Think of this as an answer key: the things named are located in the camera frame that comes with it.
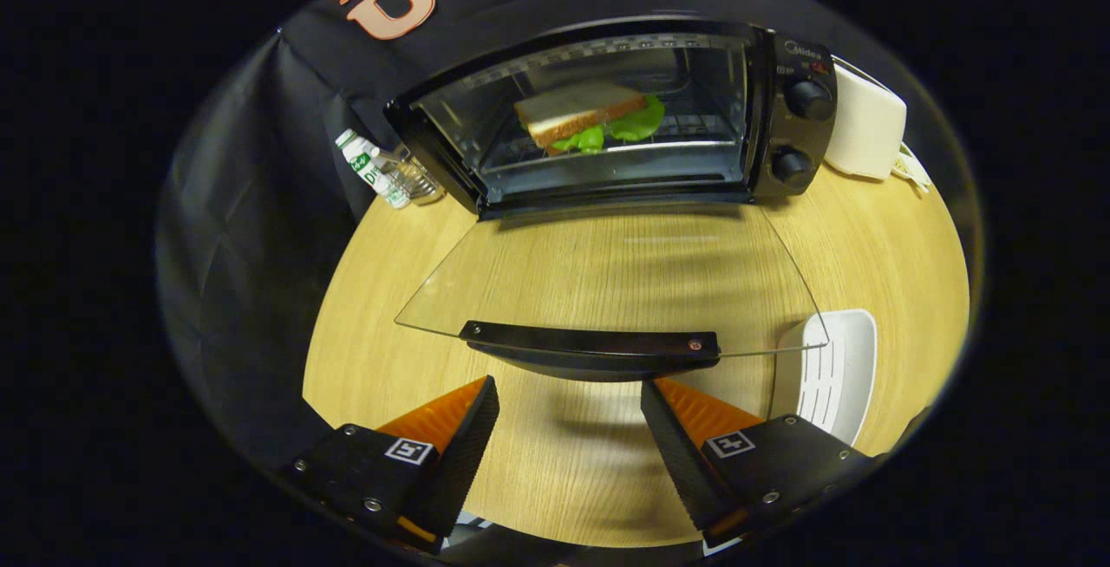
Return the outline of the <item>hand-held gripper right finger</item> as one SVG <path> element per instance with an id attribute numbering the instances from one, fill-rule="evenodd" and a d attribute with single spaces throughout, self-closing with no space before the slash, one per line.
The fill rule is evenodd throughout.
<path id="1" fill-rule="evenodd" d="M 797 414 L 763 421 L 672 378 L 643 381 L 640 411 L 709 548 L 779 531 L 877 465 Z"/>

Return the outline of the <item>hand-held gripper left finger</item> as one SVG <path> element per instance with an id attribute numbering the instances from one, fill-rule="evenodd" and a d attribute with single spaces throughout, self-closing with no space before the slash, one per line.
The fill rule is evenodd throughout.
<path id="1" fill-rule="evenodd" d="M 497 417 L 496 381 L 485 375 L 377 428 L 341 425 L 297 453 L 280 475 L 381 541 L 438 554 Z"/>

